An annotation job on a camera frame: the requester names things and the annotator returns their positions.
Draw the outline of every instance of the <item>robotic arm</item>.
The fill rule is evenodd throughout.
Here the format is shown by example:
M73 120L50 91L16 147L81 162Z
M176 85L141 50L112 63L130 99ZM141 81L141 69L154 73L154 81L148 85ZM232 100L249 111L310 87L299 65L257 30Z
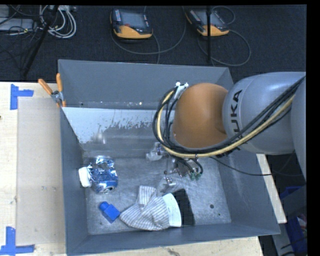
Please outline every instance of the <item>robotic arm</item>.
M229 91L213 83L177 83L159 103L153 132L178 160L236 149L266 155L295 151L306 179L306 74L259 74Z

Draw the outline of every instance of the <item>striped cloth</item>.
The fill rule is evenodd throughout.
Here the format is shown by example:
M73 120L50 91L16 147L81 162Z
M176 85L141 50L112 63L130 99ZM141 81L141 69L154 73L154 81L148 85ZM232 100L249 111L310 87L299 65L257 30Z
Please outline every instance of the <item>striped cloth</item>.
M162 196L150 186L139 186L136 203L124 210L120 216L130 227L158 231L169 228L169 213Z

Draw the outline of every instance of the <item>wooden table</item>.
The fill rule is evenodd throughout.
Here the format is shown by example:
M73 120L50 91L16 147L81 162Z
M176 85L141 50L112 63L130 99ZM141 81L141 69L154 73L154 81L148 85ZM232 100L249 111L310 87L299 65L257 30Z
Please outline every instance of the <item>wooden table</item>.
M10 92L11 84L19 87L19 90L33 90L32 97L19 97L18 109L10 110ZM49 86L53 91L57 90L57 84L50 83ZM34 194L32 199L26 201L28 197L24 194L19 194L20 185L17 185L17 170L19 165L19 159L21 154L18 152L21 150L20 146L22 141L18 140L19 129L23 128L23 125L19 123L19 113L26 113L28 109L19 108L25 101L29 101L28 104L35 107L36 113L30 115L34 119L35 129L37 127L43 127L50 132L53 127L48 122L50 118L43 118L46 116L46 110L41 110L38 104L46 102L56 108L56 113L59 113L59 109L56 107L54 101L45 92L45 90L38 83L22 83L22 82L0 82L0 246L4 244L6 238L6 227L10 226L16 229L16 245L30 245L35 244L33 253L25 253L26 256L52 256L52 255L66 255L65 254L65 234L64 234L64 213L63 213L63 194L62 194L62 180L61 180L61 163L54 162L54 164L48 164L46 168L33 168L29 170L32 176L39 175L39 178L46 176L50 185L42 185L39 190L45 191L46 199L41 192L37 192L37 186L39 181L34 179ZM33 155L37 151L41 152L42 160L46 163L52 158L52 152L59 155L61 149L60 136L50 137L46 133L39 134L40 137L37 140L32 140L29 143L34 147L34 151L23 152L24 156ZM46 145L51 145L56 148L44 147L43 142L46 141ZM270 173L270 169L265 155L257 155L261 169L263 173ZM264 177L270 198L272 200L273 208L279 223L285 223L286 217L281 206L281 202L278 196L278 192L272 176ZM19 208L19 205L30 205L25 209ZM26 224L22 225L19 220L24 219ZM259 243L258 237L247 237L239 239L226 239L211 242L192 243L185 245L176 245L168 247L157 247L130 251L119 251L112 253L96 254L100 256L141 256L141 255L153 255L153 256L262 256L262 249Z

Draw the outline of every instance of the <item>black cable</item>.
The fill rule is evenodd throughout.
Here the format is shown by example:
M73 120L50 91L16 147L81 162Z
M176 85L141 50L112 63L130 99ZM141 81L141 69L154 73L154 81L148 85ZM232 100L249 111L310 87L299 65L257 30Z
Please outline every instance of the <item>black cable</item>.
M307 239L307 236L301 237L301 238L299 238L299 239L297 239L297 240L295 240L295 241L293 241L293 242L291 242L291 243L289 243L289 244L287 244L287 245L285 245L285 246L282 246L281 249L284 249L284 248L287 248L287 247L289 247L289 246L292 246L292 245L294 245L295 243L300 242L300 241L303 241L303 240L305 240L305 239Z
M57 12L58 12L58 9L59 9L59 5L58 5L58 4L55 4L55 5L54 5L54 8L53 8L53 12L54 12L54 13L57 13ZM28 72L29 72L29 70L30 70L30 68L31 68L31 65L33 64L33 62L34 62L34 60L35 60L35 57L36 57L36 55L37 55L37 53L38 53L38 50L39 50L42 42L44 41L45 36L46 36L46 34L47 34L48 30L49 30L49 27L51 26L53 20L54 20L54 17L53 17L53 14L52 14L52 15L50 15L49 18L48 18L48 22L46 23L46 25L45 25L45 27L44 27L44 29L43 29L43 32L42 32L42 34L41 34L41 37L40 37L40 39L39 39L39 42L38 42L37 45L36 45L36 48L32 51L31 56L30 56L28 62L27 62L27 63L24 65L24 67L23 67L22 77L23 77L24 79L27 78L27 75L28 75Z
M17 12L14 12L10 17L6 18L5 20L0 22L0 25L3 23L6 23L7 21L11 20L15 15L17 14Z
M122 50L124 50L124 51L126 51L126 52L128 52L128 53L137 54L137 55L155 55L155 54L160 55L160 54L169 52L169 51L171 51L172 49L176 48L176 47L180 44L180 42L182 41L182 39L184 38L185 33L186 33L186 30L187 30L187 21L185 21L185 23L184 23L183 33L182 33L182 36L180 37L180 39L178 40L178 42L177 42L174 46L172 46L172 47L170 47L170 48L168 48L168 49L165 49L165 50L160 50L159 42L158 42L157 38L155 37L155 35L153 34L153 37L154 37L154 39L155 39L155 41L156 41L156 43L157 43L157 46L158 46L158 51L155 51L155 52L136 52L136 51L131 51L131 50L128 50L128 49L122 47L120 44L118 44L118 43L116 42L116 40L114 39L113 36L111 36L111 39L113 40L113 42L114 42L118 47L120 47Z
M40 17L42 16L41 14L27 14L27 13L23 13L22 11L20 11L19 9L17 9L17 7L12 6L12 4L6 4L9 8L12 8L16 13L21 14L23 16L28 16L28 17Z
M213 58L213 57L210 57L210 58L211 58L213 61L218 62L218 63L220 63L220 64L222 64L222 65L226 65L226 66L230 66L230 67L239 67L239 66L242 66L242 65L246 64L246 63L249 61L249 59L250 59L250 57L251 57L251 48L250 48L250 45L249 45L248 41L247 41L241 34L239 34L238 32L236 32L236 31L234 31L234 30L231 30L231 29L229 29L229 32L235 33L236 35L238 35L239 37L241 37L241 38L243 39L243 41L245 42L246 46L248 47L248 57L246 58L246 60L245 60L244 62L242 62L242 63L239 63L239 64L231 64L231 63L222 62L222 61L220 61L220 60L218 60L218 59L216 59L216 58ZM200 50L201 50L206 56L208 56L208 53L207 53L207 52L201 47L201 45L200 45L200 37L198 37L197 42L198 42L198 45L199 45Z
M200 174L204 173L204 168L202 167L202 165L195 159L191 159L196 165L198 165L198 167L200 168Z
M175 146L175 150L179 153L195 153L195 154L201 154L201 153L209 153L209 152L212 152L213 150L220 150L220 149L223 149L225 148L226 146L229 146L230 144L232 144L233 142L235 142L237 139L241 138L242 134L244 134L244 132L246 132L249 128L251 128L261 117L263 117L266 113L267 115L269 116L271 114L271 111L272 112L278 108L285 100L287 100L290 96L292 96L296 90L298 89L298 87L300 86L300 84L303 82L303 80L305 79L306 76L303 76L302 78L300 78L298 81L296 81L293 85L291 85L289 88L287 88L281 95L279 95L271 104L269 104L263 111L261 111L251 122L249 122L242 130L240 130L237 134L235 134L234 136L232 136L231 138L228 138L224 141L223 145L220 145L220 146L213 146L213 147L209 147L209 148L206 148L206 149L199 149L199 148L196 148L196 149L185 149L181 146ZM158 108L158 111L156 113L156 115L154 116L154 119L157 118L158 116L158 113L159 113L159 110L160 108ZM264 117L264 119L262 120L261 123L265 122L269 117ZM157 133L156 133L156 129L154 128L153 129L153 132L156 136L156 138L158 139L158 141L165 145L166 147L170 148L168 145L170 145L171 143L169 142L166 142L166 143L163 143L160 138L158 138L157 136Z
M213 7L211 10L213 11L213 10L218 9L218 8L227 9L228 11L230 11L230 12L232 13L232 15L233 15L233 20L230 21L229 23L227 23L228 25L232 24L232 23L236 20L236 15L235 15L234 11L231 10L229 7L226 7L226 6L223 6L223 5L217 5L217 6Z
M21 70L21 67L19 66L19 64L18 64L17 60L15 59L15 57L13 56L13 54L10 51L8 51L7 49L5 49L1 44L0 44L0 48L2 48L2 53L6 52L11 57L10 59L13 60L13 63L16 65L17 69Z
M287 255L290 255L290 254L296 255L295 252L293 252L293 251L288 251L288 252L285 252L284 254L281 254L280 256L287 256Z
M233 169L233 170L235 170L235 171L237 171L237 172L239 172L239 173L242 173L242 174L246 174L246 175L250 175L250 176L270 176L270 175L272 175L272 173L268 173L268 174L254 174L254 173L248 173L248 172L245 172L245 171L242 171L242 170L236 169L236 168L234 168L234 167L232 167L232 166L230 166L230 165L228 165L228 164L226 164L226 163L224 163L224 162L222 162L222 161L220 161L220 160L216 159L216 158L215 158L215 157L213 157L213 156L209 156L209 158L214 159L214 160L216 160L217 162L219 162L220 164L224 165L225 167L228 167L228 168L230 168L230 169Z
M284 163L284 165L280 168L280 170L278 171L275 171L274 169L272 169L272 173L275 173L275 174L279 174L279 175L282 175L282 176L288 176L288 177L297 177L297 176L302 176L303 174L300 173L300 174L287 174L287 173L283 173L283 169L286 168L286 166L288 165L288 163L290 162L291 158L293 157L293 155L295 154L295 151L293 151L291 153L291 155L288 157L288 159L286 160L286 162Z

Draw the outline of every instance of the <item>white cable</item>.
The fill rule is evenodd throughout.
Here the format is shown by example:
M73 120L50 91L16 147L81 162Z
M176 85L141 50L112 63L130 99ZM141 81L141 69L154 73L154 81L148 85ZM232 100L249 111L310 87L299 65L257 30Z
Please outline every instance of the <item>white cable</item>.
M42 22L42 25L45 25L46 22L45 20L43 19L43 13L45 11L45 9L48 7L48 5L46 5L43 9L42 9L42 6L40 5L40 9L39 9L39 12L40 12L40 20ZM58 8L58 11L59 13L61 14L62 16L62 19L63 19L63 24L58 27L58 28L52 28L52 27L49 27L49 30L48 30L48 33L54 37L57 37L57 38L61 38L61 39L67 39L67 38L70 38L72 37L76 31L77 31L77 23L76 23L76 20L75 18L73 17L73 15L70 13L70 11L68 10L65 10L64 12L66 13L67 17L68 17L68 21L69 21L69 24L70 24L70 30L66 33L61 33L61 32L58 32L60 30L62 30L65 26L66 26L66 18L65 18L65 15L63 13L63 11L61 11L60 8Z

